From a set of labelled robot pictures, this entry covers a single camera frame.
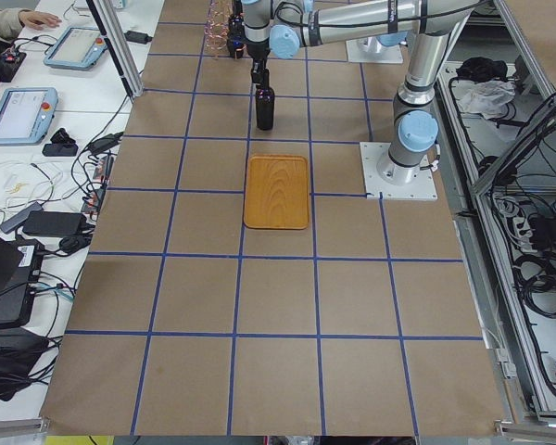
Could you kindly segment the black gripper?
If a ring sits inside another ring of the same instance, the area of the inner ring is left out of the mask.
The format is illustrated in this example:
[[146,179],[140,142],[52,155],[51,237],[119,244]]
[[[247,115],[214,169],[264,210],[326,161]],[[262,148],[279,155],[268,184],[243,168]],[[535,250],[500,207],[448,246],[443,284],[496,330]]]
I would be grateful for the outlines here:
[[267,59],[253,59],[250,71],[251,82],[257,89],[268,89],[270,87],[270,71],[267,68]]

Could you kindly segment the person hand on table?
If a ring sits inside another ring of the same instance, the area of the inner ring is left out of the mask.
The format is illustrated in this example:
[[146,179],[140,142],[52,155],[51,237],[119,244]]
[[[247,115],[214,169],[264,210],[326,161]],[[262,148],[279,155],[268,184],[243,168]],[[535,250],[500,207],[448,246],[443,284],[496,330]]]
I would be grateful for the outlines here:
[[47,12],[36,10],[21,10],[19,22],[25,28],[42,31],[44,28],[54,29],[60,26],[61,18]]

